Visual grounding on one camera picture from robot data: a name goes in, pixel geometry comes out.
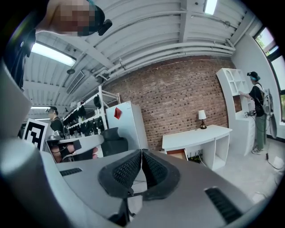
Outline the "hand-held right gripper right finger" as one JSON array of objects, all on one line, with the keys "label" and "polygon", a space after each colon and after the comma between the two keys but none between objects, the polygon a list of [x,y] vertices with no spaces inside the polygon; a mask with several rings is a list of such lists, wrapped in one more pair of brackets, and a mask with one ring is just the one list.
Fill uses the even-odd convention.
[{"label": "hand-held right gripper right finger", "polygon": [[142,171],[147,181],[147,190],[142,193],[144,201],[167,198],[180,181],[180,172],[174,165],[146,149],[142,150]]}]

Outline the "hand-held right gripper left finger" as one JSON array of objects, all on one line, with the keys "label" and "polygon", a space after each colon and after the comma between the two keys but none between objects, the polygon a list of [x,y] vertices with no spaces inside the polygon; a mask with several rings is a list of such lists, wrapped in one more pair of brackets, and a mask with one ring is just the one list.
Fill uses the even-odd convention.
[{"label": "hand-held right gripper left finger", "polygon": [[142,151],[136,150],[129,155],[104,166],[98,181],[109,196],[126,198],[133,194],[133,182],[141,170]]}]

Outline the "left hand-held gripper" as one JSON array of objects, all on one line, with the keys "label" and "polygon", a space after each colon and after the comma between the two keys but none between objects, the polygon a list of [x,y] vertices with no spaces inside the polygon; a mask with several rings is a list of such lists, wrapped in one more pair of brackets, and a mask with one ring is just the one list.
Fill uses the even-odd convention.
[{"label": "left hand-held gripper", "polygon": [[23,139],[32,142],[39,151],[49,153],[51,153],[50,147],[72,144],[76,155],[92,150],[104,142],[103,136],[98,134],[61,140],[60,136],[56,135],[49,124],[34,119],[28,119]]}]

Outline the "person's left hand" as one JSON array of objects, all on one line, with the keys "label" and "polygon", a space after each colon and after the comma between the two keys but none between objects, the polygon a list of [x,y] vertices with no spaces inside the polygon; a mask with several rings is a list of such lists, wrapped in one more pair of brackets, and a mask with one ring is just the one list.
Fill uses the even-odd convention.
[{"label": "person's left hand", "polygon": [[95,147],[82,154],[77,154],[73,144],[67,144],[65,146],[51,147],[51,153],[56,163],[68,162],[68,161],[82,161],[89,159],[96,159],[98,157],[98,148]]}]

